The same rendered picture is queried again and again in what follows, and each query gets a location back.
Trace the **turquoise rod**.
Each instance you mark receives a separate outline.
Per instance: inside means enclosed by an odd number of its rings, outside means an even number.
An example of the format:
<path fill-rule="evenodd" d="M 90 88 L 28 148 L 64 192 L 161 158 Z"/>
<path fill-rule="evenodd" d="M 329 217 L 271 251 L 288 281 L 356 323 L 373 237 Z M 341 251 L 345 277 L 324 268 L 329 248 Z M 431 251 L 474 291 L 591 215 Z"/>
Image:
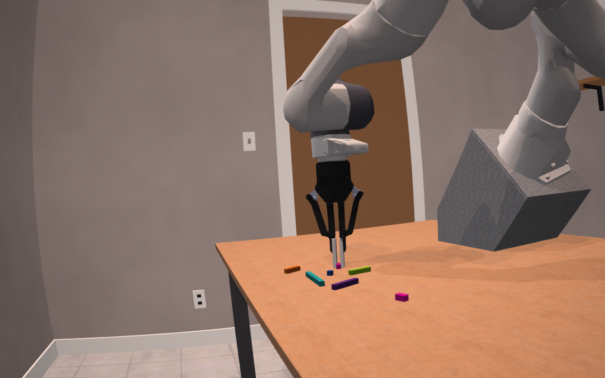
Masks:
<path fill-rule="evenodd" d="M 317 277 L 312 272 L 306 272 L 306 277 L 309 278 L 311 281 L 313 281 L 315 284 L 317 284 L 320 287 L 326 285 L 326 283 L 324 282 L 324 280 L 322 280 L 322 278 Z"/>

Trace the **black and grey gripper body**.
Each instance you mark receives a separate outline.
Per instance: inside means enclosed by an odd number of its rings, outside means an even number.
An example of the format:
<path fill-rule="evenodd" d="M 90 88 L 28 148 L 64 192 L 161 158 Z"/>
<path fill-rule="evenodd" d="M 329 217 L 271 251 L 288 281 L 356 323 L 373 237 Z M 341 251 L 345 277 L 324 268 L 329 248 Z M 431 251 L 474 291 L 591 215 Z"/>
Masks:
<path fill-rule="evenodd" d="M 347 200 L 354 185 L 351 182 L 350 162 L 324 161 L 316 164 L 317 183 L 315 191 L 326 202 L 326 188 L 331 189 L 332 203 L 338 202 L 338 187 L 343 189 L 343 201 Z"/>

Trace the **lime green rod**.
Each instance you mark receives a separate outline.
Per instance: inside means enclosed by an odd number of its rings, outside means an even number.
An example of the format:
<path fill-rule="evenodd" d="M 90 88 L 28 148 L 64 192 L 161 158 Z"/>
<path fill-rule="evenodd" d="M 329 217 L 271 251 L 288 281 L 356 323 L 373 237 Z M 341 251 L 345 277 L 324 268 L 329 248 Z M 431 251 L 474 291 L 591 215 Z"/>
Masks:
<path fill-rule="evenodd" d="M 361 274 L 361 273 L 365 273 L 365 272 L 371 272 L 371 267 L 367 266 L 367 267 L 348 270 L 348 275 L 357 275 L 357 274 Z"/>

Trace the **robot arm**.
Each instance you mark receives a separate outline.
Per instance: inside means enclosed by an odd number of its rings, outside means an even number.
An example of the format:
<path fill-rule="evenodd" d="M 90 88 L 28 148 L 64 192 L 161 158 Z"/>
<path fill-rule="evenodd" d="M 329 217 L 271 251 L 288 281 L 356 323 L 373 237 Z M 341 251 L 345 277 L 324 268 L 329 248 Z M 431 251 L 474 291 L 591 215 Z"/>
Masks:
<path fill-rule="evenodd" d="M 574 63 L 605 80 L 605 9 L 597 0 L 462 1 L 488 29 L 513 28 L 533 10 L 538 71 L 497 149 L 512 170 L 543 186 L 570 174 L 565 134 L 581 96 Z M 350 130 L 363 129 L 372 120 L 372 96 L 339 76 L 360 65 L 412 55 L 447 2 L 372 0 L 362 14 L 333 32 L 284 97 L 286 121 L 298 132 L 311 132 L 313 159 L 345 161 L 351 154 L 368 153 L 368 144 L 351 139 Z"/>

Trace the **orange rod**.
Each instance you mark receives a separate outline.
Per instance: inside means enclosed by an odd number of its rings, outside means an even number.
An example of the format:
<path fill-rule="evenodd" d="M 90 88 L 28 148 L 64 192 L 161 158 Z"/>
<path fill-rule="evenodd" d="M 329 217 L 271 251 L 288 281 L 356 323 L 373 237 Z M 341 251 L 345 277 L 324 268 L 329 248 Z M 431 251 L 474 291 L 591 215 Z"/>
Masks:
<path fill-rule="evenodd" d="M 290 267 L 290 268 L 284 269 L 285 274 L 289 274 L 292 272 L 298 272 L 298 271 L 300 271 L 300 266 L 295 266 L 295 267 Z"/>

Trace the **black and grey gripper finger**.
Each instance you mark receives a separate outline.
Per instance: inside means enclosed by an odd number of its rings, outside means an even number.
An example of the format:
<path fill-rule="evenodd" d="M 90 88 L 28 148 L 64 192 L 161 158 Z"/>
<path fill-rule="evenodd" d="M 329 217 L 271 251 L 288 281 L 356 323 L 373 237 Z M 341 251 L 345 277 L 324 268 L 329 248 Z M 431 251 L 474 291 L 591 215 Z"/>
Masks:
<path fill-rule="evenodd" d="M 315 214 L 316 221 L 321 232 L 322 236 L 326 236 L 330 241 L 330 252 L 333 252 L 333 268 L 336 268 L 336 264 L 338 263 L 338 251 L 337 251 L 337 240 L 335 233 L 335 219 L 334 219 L 334 211 L 333 204 L 331 198 L 331 189 L 329 187 L 326 188 L 326 204 L 327 204 L 327 215 L 328 215 L 328 229 L 326 229 L 326 224 L 324 219 L 322 218 L 321 209 L 319 208 L 319 204 L 317 203 L 318 196 L 317 192 L 314 190 L 310 192 L 310 194 L 306 195 L 306 199 L 309 201 L 313 208 L 313 213 Z"/>
<path fill-rule="evenodd" d="M 338 187 L 338 217 L 339 217 L 339 258 L 341 268 L 345 267 L 345 251 L 346 251 L 346 236 L 353 233 L 356 213 L 358 210 L 359 201 L 363 196 L 363 191 L 358 190 L 356 187 L 352 189 L 354 198 L 353 205 L 351 208 L 350 224 L 348 229 L 345 229 L 345 203 L 343 202 L 343 189 Z"/>

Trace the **purple rod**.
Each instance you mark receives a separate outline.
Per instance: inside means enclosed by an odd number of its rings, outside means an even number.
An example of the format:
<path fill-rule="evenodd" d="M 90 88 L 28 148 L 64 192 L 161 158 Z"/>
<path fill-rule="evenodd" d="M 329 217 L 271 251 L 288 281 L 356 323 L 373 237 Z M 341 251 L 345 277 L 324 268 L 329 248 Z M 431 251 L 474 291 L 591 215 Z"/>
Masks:
<path fill-rule="evenodd" d="M 345 287 L 351 286 L 351 285 L 355 285 L 355 284 L 359 284 L 359 278 L 350 278 L 348 280 L 345 281 L 341 281 L 335 284 L 331 284 L 331 289 L 332 290 L 338 290 L 338 289 L 343 289 Z"/>

